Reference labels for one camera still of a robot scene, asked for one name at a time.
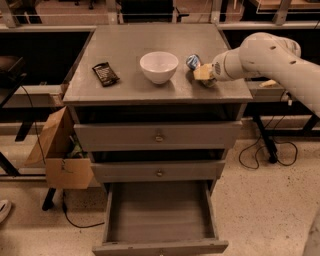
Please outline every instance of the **open drawer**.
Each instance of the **open drawer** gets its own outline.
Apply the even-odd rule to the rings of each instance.
[[[95,255],[222,253],[205,181],[113,183]]]

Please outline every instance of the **box flap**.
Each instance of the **box flap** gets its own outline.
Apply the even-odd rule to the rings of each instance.
[[[70,151],[71,141],[69,136],[73,134],[73,121],[67,107],[50,114],[34,145],[28,159],[27,167],[44,167],[43,158],[64,158]]]

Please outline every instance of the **power cord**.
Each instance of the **power cord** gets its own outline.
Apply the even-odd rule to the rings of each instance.
[[[273,119],[274,119],[274,116],[273,116],[273,117],[271,118],[271,120],[264,126],[264,128],[267,128],[267,126],[273,121]],[[246,151],[249,150],[250,148],[252,148],[252,147],[254,147],[255,145],[257,145],[257,144],[259,143],[259,141],[260,141],[261,138],[262,138],[262,135],[260,134],[259,138],[256,140],[255,143],[253,143],[252,145],[244,148],[244,149],[240,152],[238,159],[239,159],[239,162],[240,162],[240,164],[241,164],[242,166],[244,166],[244,167],[246,167],[246,168],[248,168],[248,169],[253,169],[253,170],[259,169],[260,164],[259,164],[259,161],[258,161],[258,153],[259,153],[259,151],[260,151],[261,149],[263,149],[263,148],[266,147],[265,145],[259,147],[259,148],[256,150],[255,154],[254,154],[254,160],[255,160],[255,162],[256,162],[256,164],[257,164],[256,166],[253,166],[253,167],[252,167],[252,166],[246,165],[246,164],[242,161],[241,157],[242,157],[242,154],[243,154],[244,152],[246,152]]]
[[[104,222],[101,222],[101,223],[97,223],[97,224],[93,224],[93,225],[89,225],[89,226],[80,226],[80,225],[77,225],[77,224],[74,224],[68,217],[68,208],[67,208],[67,205],[65,203],[65,197],[66,197],[66,194],[65,194],[65,191],[63,191],[62,193],[62,210],[64,212],[64,215],[66,216],[66,219],[67,221],[74,227],[76,228],[93,228],[93,227],[97,227],[97,226],[101,226],[101,225],[104,225]]]
[[[288,107],[291,107],[291,106],[292,106],[291,94],[290,94],[288,91],[286,91],[286,90],[284,90],[283,93],[281,94],[281,96],[280,96],[280,102],[282,101],[282,98],[283,98],[284,95],[287,95],[287,96],[289,97],[289,99],[288,99]],[[281,122],[285,117],[286,117],[286,115],[284,115],[284,116],[276,123],[276,125],[273,127],[273,130],[276,129],[276,127],[280,124],[280,122]],[[273,121],[273,119],[274,119],[274,116],[273,116],[273,117],[271,118],[271,120],[264,126],[264,128],[267,128],[268,125]],[[252,145],[244,148],[244,149],[240,152],[240,154],[239,154],[239,162],[240,162],[240,164],[241,164],[242,166],[244,166],[244,167],[246,167],[246,168],[248,168],[248,169],[253,169],[253,170],[259,169],[260,164],[259,164],[257,155],[258,155],[258,153],[259,153],[259,151],[260,151],[261,149],[263,149],[263,148],[266,147],[265,145],[259,147],[259,148],[256,150],[255,154],[254,154],[254,160],[255,160],[255,162],[256,162],[256,166],[246,165],[246,164],[242,161],[241,158],[242,158],[242,154],[243,154],[245,151],[249,150],[250,148],[256,146],[256,145],[259,143],[259,141],[260,141],[261,138],[262,138],[262,135],[260,134],[260,136],[259,136],[259,138],[256,140],[256,142],[254,142]],[[287,164],[287,163],[284,163],[284,162],[280,161],[279,158],[277,157],[277,162],[278,162],[279,164],[281,164],[281,165],[283,165],[283,166],[291,166],[291,165],[293,165],[293,164],[296,162],[297,157],[298,157],[298,148],[297,148],[297,146],[296,146],[294,143],[292,143],[292,142],[279,142],[279,141],[277,141],[277,140],[274,138],[274,135],[272,136],[272,139],[273,139],[273,141],[274,141],[276,144],[278,144],[278,145],[281,145],[281,144],[282,144],[282,145],[283,145],[283,144],[289,144],[289,145],[292,145],[292,146],[294,147],[294,149],[295,149],[294,159],[293,159],[293,161],[292,161],[291,163],[288,163],[288,164]]]

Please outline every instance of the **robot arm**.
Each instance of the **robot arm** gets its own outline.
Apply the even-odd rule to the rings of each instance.
[[[277,81],[320,117],[320,66],[300,58],[293,40],[267,33],[248,36],[240,47],[213,60],[218,81],[267,77]]]

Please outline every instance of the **cardboard box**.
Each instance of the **cardboard box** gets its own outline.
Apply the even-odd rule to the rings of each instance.
[[[72,150],[73,121],[67,107],[49,115],[26,167],[45,167],[48,187],[85,189],[93,178],[88,158],[66,159]]]

